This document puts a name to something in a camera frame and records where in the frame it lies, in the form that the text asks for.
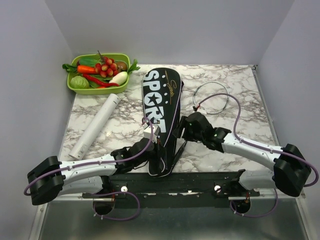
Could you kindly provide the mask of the black racket cover bag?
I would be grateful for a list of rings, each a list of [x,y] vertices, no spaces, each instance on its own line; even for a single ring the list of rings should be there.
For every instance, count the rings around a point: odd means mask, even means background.
[[[148,163],[150,176],[167,176],[176,164],[177,138],[173,131],[180,121],[183,86],[179,73],[166,67],[154,68],[142,79],[144,116],[159,127],[158,153]]]

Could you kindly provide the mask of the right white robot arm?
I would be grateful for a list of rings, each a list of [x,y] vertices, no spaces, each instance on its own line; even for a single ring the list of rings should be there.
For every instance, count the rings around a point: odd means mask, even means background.
[[[311,167],[295,145],[281,147],[237,137],[229,129],[212,127],[199,112],[183,116],[173,135],[266,167],[266,170],[241,171],[239,178],[230,183],[230,191],[236,196],[243,195],[247,190],[265,188],[278,189],[290,197],[298,197],[311,174]]]

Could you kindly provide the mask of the white shuttlecock tube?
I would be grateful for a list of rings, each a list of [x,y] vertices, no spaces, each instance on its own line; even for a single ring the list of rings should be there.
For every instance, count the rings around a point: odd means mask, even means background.
[[[82,160],[90,146],[93,144],[97,136],[100,134],[102,128],[105,126],[109,117],[116,109],[120,98],[112,93],[103,103],[100,110],[96,113],[88,127],[85,129],[79,140],[76,142],[69,156],[75,160]]]

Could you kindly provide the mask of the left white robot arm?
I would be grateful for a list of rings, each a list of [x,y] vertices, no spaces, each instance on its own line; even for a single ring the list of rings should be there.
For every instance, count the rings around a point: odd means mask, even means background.
[[[94,159],[60,161],[57,156],[50,156],[27,174],[28,184],[23,193],[34,206],[73,193],[104,198],[110,194],[111,185],[104,180],[92,183],[92,178],[126,174],[143,163],[162,164],[164,170],[166,157],[167,151],[158,138],[156,141],[142,138],[130,147]]]

